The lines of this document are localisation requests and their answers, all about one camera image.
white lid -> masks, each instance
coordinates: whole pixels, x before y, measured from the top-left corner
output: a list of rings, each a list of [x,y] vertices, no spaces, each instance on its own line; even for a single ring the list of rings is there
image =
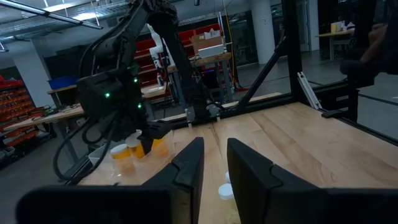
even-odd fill
[[[231,200],[234,198],[231,184],[223,184],[218,188],[218,195],[223,200]]]
[[[231,179],[229,178],[229,172],[225,173],[225,179],[228,183],[231,183]]]
[[[127,146],[129,147],[136,147],[139,145],[140,140],[138,140],[138,137],[142,134],[141,130],[137,130],[135,133],[132,133],[129,137],[126,138],[124,141]]]
[[[127,148],[126,144],[120,144],[120,145],[114,147],[113,149],[111,149],[111,155],[117,155],[117,154],[123,152],[126,148]]]

grey floor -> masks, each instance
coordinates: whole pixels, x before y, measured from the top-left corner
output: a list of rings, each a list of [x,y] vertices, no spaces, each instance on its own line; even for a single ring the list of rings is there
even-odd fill
[[[339,61],[324,62],[319,59],[319,52],[303,53],[302,65],[309,81],[324,85],[345,78],[339,71]],[[238,68],[239,81],[242,86],[250,87],[264,66],[253,64]],[[290,92],[287,59],[281,58],[272,69],[255,96],[268,93]],[[380,74],[374,86],[361,89],[360,94],[398,103],[398,76]],[[244,93],[236,93],[240,99]],[[157,119],[163,118],[163,110],[155,111]],[[166,109],[166,116],[183,113],[180,106]],[[376,131],[398,139],[398,106],[359,97],[358,122]],[[14,208],[17,200],[26,192],[48,184],[60,184],[52,170],[52,158],[62,138],[52,139],[41,145],[33,153],[0,170],[0,223],[14,223]],[[73,145],[79,156],[87,152],[87,146],[81,138],[73,139]],[[65,153],[60,158],[60,167],[67,170],[71,164]]]

blue storage bin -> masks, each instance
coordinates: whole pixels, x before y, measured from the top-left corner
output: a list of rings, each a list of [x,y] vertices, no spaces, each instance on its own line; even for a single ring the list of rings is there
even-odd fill
[[[59,88],[65,88],[71,85],[75,85],[78,77],[60,77],[53,80],[49,80],[49,84],[52,90],[58,90]]]

concrete pillar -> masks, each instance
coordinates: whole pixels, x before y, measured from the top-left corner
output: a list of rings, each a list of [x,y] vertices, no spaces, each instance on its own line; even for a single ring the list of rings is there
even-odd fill
[[[41,54],[32,42],[14,42],[8,45],[10,54],[36,107],[54,105],[48,91],[50,75]]]
[[[275,49],[270,0],[251,0],[251,15],[256,36],[257,56],[260,64],[271,58]]]
[[[308,0],[311,51],[319,50],[318,0]]]

metal bracket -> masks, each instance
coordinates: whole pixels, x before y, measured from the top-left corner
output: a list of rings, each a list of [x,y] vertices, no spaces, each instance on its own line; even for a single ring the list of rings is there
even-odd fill
[[[316,110],[322,109],[322,105],[319,103],[317,96],[313,92],[307,78],[305,77],[303,72],[297,72],[298,75],[298,80],[301,85],[301,88],[303,89],[305,96],[307,97],[308,101],[310,102],[310,105],[312,108],[315,108]]]

